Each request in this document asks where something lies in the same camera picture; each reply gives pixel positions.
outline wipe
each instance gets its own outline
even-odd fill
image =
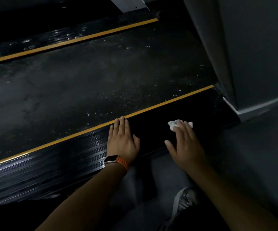
[[[169,121],[168,122],[168,125],[170,126],[170,130],[172,130],[173,131],[173,127],[178,127],[178,121],[181,121],[181,122],[183,122],[182,120],[175,120],[175,121]],[[192,122],[188,122],[188,124],[189,124],[189,126],[192,128],[193,127],[193,125],[192,125]]]

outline watch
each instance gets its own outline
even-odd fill
[[[129,168],[128,163],[119,155],[107,156],[104,163],[109,164],[109,163],[116,163],[116,162],[122,164],[125,167],[126,171],[128,171],[128,168]]]

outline person's left arm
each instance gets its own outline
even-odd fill
[[[107,156],[119,155],[128,164],[136,158],[140,140],[130,134],[127,120],[116,119],[110,127]],[[62,202],[36,229],[43,230],[94,230],[122,178],[127,173],[120,163],[109,163],[91,180]]]

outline orange watch strap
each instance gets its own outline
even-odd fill
[[[128,163],[125,160],[123,160],[122,157],[118,156],[117,162],[119,162],[121,165],[123,165],[125,167],[126,171],[128,171],[128,168],[129,168]]]

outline shoe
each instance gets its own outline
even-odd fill
[[[174,200],[172,208],[172,216],[163,225],[158,228],[158,231],[169,231],[172,227],[172,222],[180,214],[181,211],[192,205],[198,205],[198,195],[193,187],[185,187],[180,190]]]

